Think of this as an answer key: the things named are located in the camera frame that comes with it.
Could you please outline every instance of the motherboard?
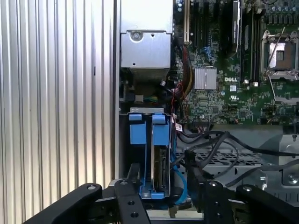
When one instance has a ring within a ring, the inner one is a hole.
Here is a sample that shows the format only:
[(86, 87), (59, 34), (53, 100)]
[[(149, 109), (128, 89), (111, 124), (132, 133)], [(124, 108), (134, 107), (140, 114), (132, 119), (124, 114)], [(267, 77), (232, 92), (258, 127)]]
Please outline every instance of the motherboard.
[[(177, 0), (176, 4), (174, 34), (187, 44), (195, 73), (194, 88), (184, 102), (186, 119), (208, 122), (226, 112), (239, 124), (289, 124), (299, 115), (299, 1)], [(224, 51), (230, 26), (238, 29), (233, 32), (238, 39), (233, 55)], [(176, 69), (182, 75), (178, 56)], [(202, 74), (215, 74), (215, 83), (205, 80), (203, 86)], [(219, 117), (214, 122), (226, 124), (230, 119)]]

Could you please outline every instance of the metal panel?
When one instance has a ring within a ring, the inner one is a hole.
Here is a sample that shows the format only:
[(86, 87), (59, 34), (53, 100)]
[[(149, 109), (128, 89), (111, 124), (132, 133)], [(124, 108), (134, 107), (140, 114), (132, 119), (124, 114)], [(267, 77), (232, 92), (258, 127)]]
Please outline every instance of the metal panel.
[(114, 177), (113, 8), (0, 0), (0, 224)]

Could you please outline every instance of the screw hole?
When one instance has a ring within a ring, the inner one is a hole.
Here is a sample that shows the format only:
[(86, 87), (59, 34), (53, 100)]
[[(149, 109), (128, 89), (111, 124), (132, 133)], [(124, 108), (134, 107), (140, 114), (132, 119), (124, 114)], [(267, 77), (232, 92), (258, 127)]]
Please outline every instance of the screw hole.
[(222, 218), (222, 215), (220, 213), (216, 214), (217, 218)]
[(87, 189), (89, 189), (89, 190), (93, 190), (93, 189), (95, 189), (96, 188), (96, 186), (94, 186), (94, 185), (89, 185), (88, 187), (87, 187)]
[(128, 202), (128, 205), (134, 205), (134, 204), (135, 204), (134, 201), (129, 201), (129, 202)]
[(132, 212), (131, 213), (132, 218), (137, 218), (138, 216), (139, 216), (139, 214), (137, 212)]

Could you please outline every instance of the label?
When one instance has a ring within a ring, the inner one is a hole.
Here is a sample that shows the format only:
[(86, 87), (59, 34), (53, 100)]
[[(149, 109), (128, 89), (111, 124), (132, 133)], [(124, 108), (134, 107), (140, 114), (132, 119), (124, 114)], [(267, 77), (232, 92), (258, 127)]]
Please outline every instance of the label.
[(237, 86), (236, 85), (230, 85), (229, 86), (229, 91), (236, 92), (237, 91)]
[(236, 82), (238, 82), (238, 80), (237, 80), (236, 77), (234, 77), (234, 78), (225, 77), (224, 78), (224, 82), (233, 82), (233, 83), (236, 83)]
[(176, 124), (176, 130), (178, 132), (182, 132), (183, 131), (183, 127), (180, 124)]
[(237, 96), (230, 96), (230, 100), (239, 100)]

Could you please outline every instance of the capacitor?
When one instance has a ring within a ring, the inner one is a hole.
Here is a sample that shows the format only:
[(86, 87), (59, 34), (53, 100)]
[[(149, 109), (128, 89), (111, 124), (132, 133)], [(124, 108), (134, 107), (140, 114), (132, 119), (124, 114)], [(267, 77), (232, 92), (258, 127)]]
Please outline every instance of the capacitor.
[(274, 23), (274, 24), (277, 24), (277, 23), (278, 23), (278, 17), (277, 17), (277, 15), (274, 16), (274, 18), (273, 18), (273, 23)]
[(272, 23), (273, 23), (273, 16), (272, 16), (272, 15), (269, 15), (268, 23), (269, 23), (269, 24), (272, 24)]
[(289, 15), (289, 24), (293, 24), (293, 16), (292, 15)]
[(288, 16), (287, 15), (284, 16), (284, 24), (288, 24)]
[(283, 18), (282, 15), (279, 15), (278, 23), (279, 23), (279, 24), (283, 24), (283, 23), (284, 23), (284, 18)]

